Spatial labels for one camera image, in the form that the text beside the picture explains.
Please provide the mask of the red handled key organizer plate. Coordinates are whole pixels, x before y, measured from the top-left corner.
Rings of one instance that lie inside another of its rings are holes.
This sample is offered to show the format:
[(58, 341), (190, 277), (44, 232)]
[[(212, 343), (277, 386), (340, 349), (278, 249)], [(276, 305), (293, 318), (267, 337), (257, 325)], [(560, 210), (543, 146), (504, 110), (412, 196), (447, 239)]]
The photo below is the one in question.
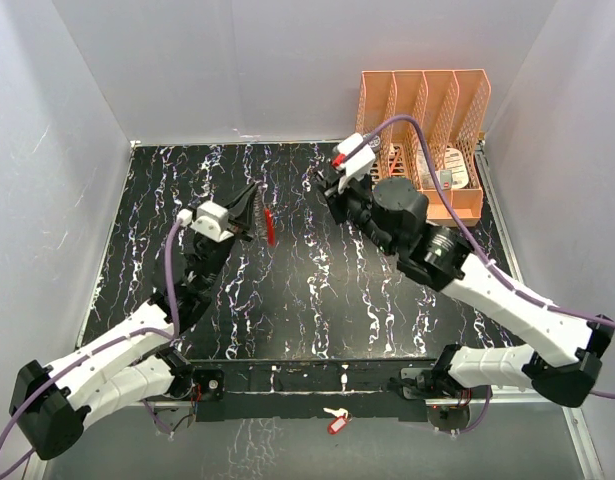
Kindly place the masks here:
[(264, 239), (269, 246), (274, 246), (276, 237), (273, 217), (270, 210), (264, 205), (263, 195), (259, 189), (256, 189), (254, 195), (253, 209), (258, 237)]

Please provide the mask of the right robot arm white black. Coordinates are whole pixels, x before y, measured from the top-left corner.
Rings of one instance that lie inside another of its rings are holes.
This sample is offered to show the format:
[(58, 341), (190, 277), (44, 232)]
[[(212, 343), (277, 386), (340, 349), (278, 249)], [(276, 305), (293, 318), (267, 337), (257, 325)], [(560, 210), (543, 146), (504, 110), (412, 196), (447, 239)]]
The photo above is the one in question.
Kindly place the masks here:
[(428, 222), (428, 199), (407, 178), (345, 181), (327, 167), (314, 176), (338, 223), (349, 222), (408, 279), (463, 302), (522, 340), (505, 348), (446, 346), (434, 366), (403, 386), (427, 395), (458, 395), (481, 386), (532, 389), (576, 408), (592, 392), (613, 331), (605, 317), (575, 320), (524, 285), (486, 266), (467, 239)]

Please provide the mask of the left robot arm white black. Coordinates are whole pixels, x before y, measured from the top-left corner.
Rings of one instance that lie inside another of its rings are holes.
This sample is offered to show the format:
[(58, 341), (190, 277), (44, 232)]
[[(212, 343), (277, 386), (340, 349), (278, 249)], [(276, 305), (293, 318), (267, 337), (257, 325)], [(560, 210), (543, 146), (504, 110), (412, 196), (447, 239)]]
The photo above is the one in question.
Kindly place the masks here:
[(173, 342), (211, 305), (234, 244), (251, 240), (258, 199), (251, 182), (223, 203), (207, 200), (181, 210), (146, 301), (73, 353), (46, 365), (32, 360), (18, 371), (9, 413), (34, 454), (56, 458), (127, 405), (191, 392), (194, 376)]

